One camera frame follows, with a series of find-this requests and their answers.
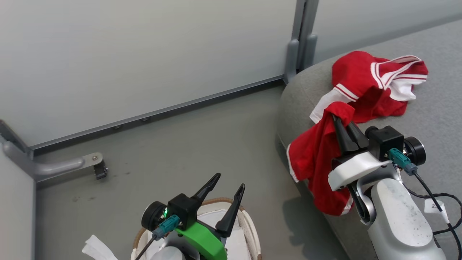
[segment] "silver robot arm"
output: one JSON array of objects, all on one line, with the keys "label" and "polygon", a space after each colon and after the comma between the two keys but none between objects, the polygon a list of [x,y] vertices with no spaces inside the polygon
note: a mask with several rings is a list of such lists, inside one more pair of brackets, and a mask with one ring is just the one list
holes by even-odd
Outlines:
[{"label": "silver robot arm", "polygon": [[368,230],[380,260],[445,260],[433,232],[406,188],[383,179],[372,187],[376,219]]},{"label": "silver robot arm", "polygon": [[[349,189],[361,222],[370,226],[368,234],[380,260],[446,259],[391,161],[363,152],[336,167],[328,180],[333,190]],[[372,189],[364,192],[372,182]]]},{"label": "silver robot arm", "polygon": [[422,143],[414,137],[404,138],[391,126],[370,127],[363,134],[353,122],[344,127],[336,116],[333,120],[341,156],[332,160],[328,182],[333,191],[349,190],[361,222],[369,226],[377,257],[445,260],[398,170],[416,171],[416,165],[425,163]]}]

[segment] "metal bracket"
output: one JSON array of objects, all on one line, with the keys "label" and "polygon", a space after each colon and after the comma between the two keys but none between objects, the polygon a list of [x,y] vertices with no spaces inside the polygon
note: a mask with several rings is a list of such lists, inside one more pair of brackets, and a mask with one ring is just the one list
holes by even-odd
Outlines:
[{"label": "metal bracket", "polygon": [[361,222],[367,226],[374,223],[377,212],[371,198],[365,195],[363,186],[383,179],[394,179],[402,182],[399,172],[396,171],[395,167],[391,163],[389,163],[385,167],[381,167],[348,185],[348,190],[355,202],[356,210],[358,211],[358,215],[361,217]]},{"label": "metal bracket", "polygon": [[292,37],[287,46],[284,82],[313,65],[317,36],[312,34],[319,0],[297,0]]},{"label": "metal bracket", "polygon": [[103,162],[103,155],[101,153],[93,153],[55,163],[37,163],[10,141],[3,143],[2,148],[5,155],[36,182],[48,180],[90,166],[95,167],[97,179],[101,179],[107,175],[107,168]]},{"label": "metal bracket", "polygon": [[33,150],[3,120],[0,120],[0,146],[5,155],[36,182],[48,180],[90,166],[94,167],[97,180],[108,175],[108,168],[103,161],[101,153],[93,153],[55,163],[34,162],[32,160]]}]

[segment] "teal connector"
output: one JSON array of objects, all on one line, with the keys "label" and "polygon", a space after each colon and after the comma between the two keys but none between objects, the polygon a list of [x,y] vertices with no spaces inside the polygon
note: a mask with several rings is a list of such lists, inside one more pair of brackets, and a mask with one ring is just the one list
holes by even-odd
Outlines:
[{"label": "teal connector", "polygon": [[399,165],[401,168],[404,168],[406,165],[411,163],[411,160],[396,148],[392,148],[388,151],[388,159]]},{"label": "teal connector", "polygon": [[388,151],[388,159],[401,167],[409,176],[413,175],[414,171],[417,171],[417,166],[403,152],[396,148]]},{"label": "teal connector", "polygon": [[165,234],[172,232],[180,225],[180,218],[177,215],[172,215],[164,222],[162,222],[158,228],[152,232],[152,236],[156,237],[155,240],[159,240],[164,237]]}]

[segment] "sofa cushion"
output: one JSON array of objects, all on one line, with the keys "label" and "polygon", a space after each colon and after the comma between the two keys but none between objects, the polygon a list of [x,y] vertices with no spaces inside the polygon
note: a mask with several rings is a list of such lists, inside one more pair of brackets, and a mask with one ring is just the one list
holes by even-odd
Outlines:
[{"label": "sofa cushion", "polygon": [[[462,198],[462,20],[430,28],[361,50],[373,56],[392,59],[415,55],[428,67],[428,81],[416,86],[417,99],[410,101],[401,117],[379,118],[360,128],[391,125],[405,136],[414,136],[425,145],[427,161],[419,174],[434,192],[447,192]],[[287,147],[313,122],[309,115],[318,100],[332,89],[334,57],[299,73],[284,90],[278,117],[278,136]],[[403,176],[404,183],[419,194],[425,190],[414,177]],[[453,224],[461,217],[459,205],[442,198]],[[423,209],[423,200],[415,199]],[[438,216],[426,215],[434,231],[446,228]],[[334,232],[352,260],[374,259],[372,244],[356,212],[341,217],[327,216]],[[462,238],[462,227],[457,229]],[[448,259],[457,256],[451,233],[436,236]]]}]

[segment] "white label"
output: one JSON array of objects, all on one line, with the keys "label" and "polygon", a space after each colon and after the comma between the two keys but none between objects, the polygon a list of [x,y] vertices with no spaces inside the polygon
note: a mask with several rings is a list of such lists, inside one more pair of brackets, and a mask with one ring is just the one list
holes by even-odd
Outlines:
[{"label": "white label", "polygon": [[433,202],[433,200],[431,198],[428,198],[425,200],[425,209],[424,209],[425,213],[439,213],[441,214],[441,217],[443,217],[444,221],[446,223],[449,223],[448,213],[446,213],[446,209],[444,208],[444,203],[439,200],[437,201],[443,211],[440,212],[438,210],[438,207]]}]

